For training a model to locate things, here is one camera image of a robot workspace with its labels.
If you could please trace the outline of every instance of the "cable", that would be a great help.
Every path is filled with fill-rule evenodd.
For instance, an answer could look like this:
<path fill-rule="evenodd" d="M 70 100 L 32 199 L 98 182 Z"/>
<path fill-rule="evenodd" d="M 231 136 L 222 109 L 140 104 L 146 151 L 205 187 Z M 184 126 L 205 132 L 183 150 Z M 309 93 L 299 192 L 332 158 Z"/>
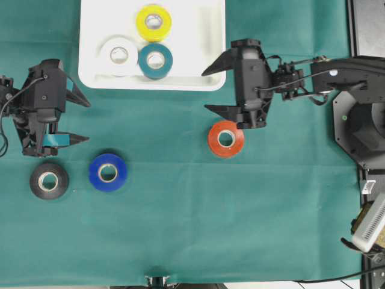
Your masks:
<path fill-rule="evenodd" d="M 343 280 L 340 280 L 341 283 L 345 284 L 347 287 L 349 287 L 350 289 L 354 289 L 352 286 L 350 286 L 349 284 L 345 283 Z"/>
<path fill-rule="evenodd" d="M 331 68 L 331 69 L 328 69 L 328 70 L 323 70 L 323 71 L 320 71 L 320 72 L 317 72 L 317 73 L 313 73 L 313 74 L 310 74 L 310 75 L 306 75 L 304 77 L 301 77 L 295 81 L 291 81 L 291 82 L 287 82 L 287 83 L 284 83 L 284 84 L 280 84 L 280 85 L 277 85 L 277 86 L 273 86 L 273 87 L 268 87 L 268 88 L 262 88 L 262 87 L 256 87 L 258 90 L 262 90 L 264 92 L 269 92 L 271 90 L 275 90 L 275 89 L 280 89 L 282 87 L 286 87 L 288 85 L 292 85 L 292 84 L 295 84 L 297 82 L 300 82 L 306 78 L 313 78 L 313 77 L 316 77 L 318 75 L 322 75 L 322 74 L 325 74 L 325 73 L 328 73 L 328 72 L 331 72 L 331 71 L 334 71 L 334 70 L 354 70 L 354 71 L 361 71 L 361 72 L 366 72 L 366 73 L 375 73 L 375 74 L 380 74 L 380 75 L 385 75 L 385 73 L 383 72 L 373 72 L 373 71 L 370 71 L 370 70 L 365 70 L 365 69 L 355 69 L 355 68 Z"/>
<path fill-rule="evenodd" d="M 19 91 L 18 93 L 16 93 L 14 96 L 12 96 L 4 105 L 3 107 L 1 108 L 1 111 L 0 111 L 0 136 L 2 137 L 3 139 L 3 145 L 1 146 L 0 148 L 0 158 L 2 158 L 8 151 L 8 138 L 7 136 L 5 135 L 4 133 L 4 130 L 3 130 L 3 127 L 2 127 L 2 119 L 4 117 L 4 111 L 6 109 L 6 107 L 15 99 L 17 98 L 18 96 L 20 96 L 22 93 L 26 92 L 32 85 L 34 85 L 35 83 L 37 83 L 38 81 L 41 81 L 45 79 L 44 77 L 41 77 L 41 78 L 37 78 L 37 79 L 34 79 L 33 81 L 31 81 L 30 84 L 28 84 L 26 87 L 24 87 L 21 91 Z"/>
<path fill-rule="evenodd" d="M 353 274 L 342 276 L 342 277 L 323 279 L 323 280 L 312 280 L 312 281 L 300 280 L 300 281 L 296 281 L 296 282 L 301 282 L 301 283 L 304 283 L 304 284 L 311 284 L 311 283 L 323 283 L 323 282 L 331 282 L 331 281 L 340 281 L 340 280 L 345 280 L 345 279 L 349 279 L 349 278 L 356 277 L 356 276 L 365 275 L 367 273 L 371 273 L 371 272 L 379 270 L 379 269 L 385 269 L 385 265 L 373 267 L 373 268 L 370 268 L 370 269 L 367 269 L 367 270 L 364 270 L 364 271 L 361 271 L 361 272 L 353 273 Z"/>
<path fill-rule="evenodd" d="M 305 286 L 304 286 L 304 285 L 302 285 L 301 283 L 299 283 L 299 282 L 296 282 L 296 283 L 298 283 L 298 285 L 299 285 L 299 286 L 301 286 L 301 287 L 302 287 L 302 289 L 306 289 L 306 288 L 305 288 Z"/>

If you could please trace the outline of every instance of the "blue tape roll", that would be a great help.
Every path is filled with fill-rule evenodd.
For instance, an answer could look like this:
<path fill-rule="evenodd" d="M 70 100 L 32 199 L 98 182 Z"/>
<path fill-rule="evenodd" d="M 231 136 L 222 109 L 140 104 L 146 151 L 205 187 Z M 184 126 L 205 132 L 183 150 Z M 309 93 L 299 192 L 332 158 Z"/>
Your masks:
<path fill-rule="evenodd" d="M 164 65 L 158 69 L 149 66 L 147 59 L 150 54 L 159 52 L 164 57 Z M 167 76 L 173 67 L 173 55 L 164 45 L 153 43 L 144 47 L 139 53 L 139 66 L 144 75 L 151 79 L 161 79 Z"/>
<path fill-rule="evenodd" d="M 104 181 L 101 178 L 101 169 L 103 166 L 112 165 L 116 169 L 116 176 L 111 181 Z M 95 189 L 110 193 L 120 189 L 127 181 L 127 165 L 117 155 L 104 154 L 99 155 L 90 165 L 89 178 Z"/>

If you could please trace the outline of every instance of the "teal tape roll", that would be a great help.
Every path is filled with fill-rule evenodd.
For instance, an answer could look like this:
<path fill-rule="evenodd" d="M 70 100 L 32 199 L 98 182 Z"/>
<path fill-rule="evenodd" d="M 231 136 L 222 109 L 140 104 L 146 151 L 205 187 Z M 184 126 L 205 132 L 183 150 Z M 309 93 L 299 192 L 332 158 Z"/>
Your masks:
<path fill-rule="evenodd" d="M 148 78 L 161 79 L 173 67 L 173 55 L 166 46 L 153 43 L 140 51 L 139 66 Z"/>
<path fill-rule="evenodd" d="M 69 134 L 46 134 L 44 136 L 43 146 L 56 148 L 59 146 L 69 146 L 69 145 L 70 145 Z"/>

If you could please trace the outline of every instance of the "orange tape roll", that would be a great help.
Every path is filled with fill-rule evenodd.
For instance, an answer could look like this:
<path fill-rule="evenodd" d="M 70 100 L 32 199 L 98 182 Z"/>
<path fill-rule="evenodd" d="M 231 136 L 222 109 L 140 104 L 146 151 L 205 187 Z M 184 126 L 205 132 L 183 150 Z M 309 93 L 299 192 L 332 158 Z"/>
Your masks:
<path fill-rule="evenodd" d="M 230 135 L 229 143 L 222 143 L 221 136 Z M 236 127 L 235 122 L 224 120 L 216 123 L 210 130 L 208 143 L 213 154 L 221 158 L 231 158 L 240 153 L 245 145 L 245 135 L 241 129 Z"/>

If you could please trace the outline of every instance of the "green cloth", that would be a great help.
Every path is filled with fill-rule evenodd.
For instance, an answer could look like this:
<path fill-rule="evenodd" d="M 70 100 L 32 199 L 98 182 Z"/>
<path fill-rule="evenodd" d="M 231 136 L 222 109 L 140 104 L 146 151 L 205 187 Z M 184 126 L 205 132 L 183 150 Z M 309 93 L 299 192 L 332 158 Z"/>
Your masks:
<path fill-rule="evenodd" d="M 244 150 L 222 160 L 206 143 L 221 119 L 203 105 L 234 104 L 232 72 L 212 93 L 88 89 L 78 78 L 80 0 L 2 7 L 0 73 L 20 87 L 27 68 L 60 58 L 93 106 L 68 103 L 62 115 L 60 131 L 91 140 L 49 159 L 70 176 L 68 192 L 53 202 L 31 193 L 29 176 L 43 160 L 22 156 L 4 120 L 1 286 L 144 284 L 145 275 L 318 279 L 360 270 L 360 255 L 339 240 L 350 236 L 359 191 L 353 161 L 333 140 L 331 103 L 277 95 L 268 126 L 245 131 Z M 246 37 L 287 61 L 347 57 L 345 0 L 229 0 L 227 44 Z M 105 149 L 129 167 L 128 183 L 113 194 L 88 181 L 88 165 Z"/>

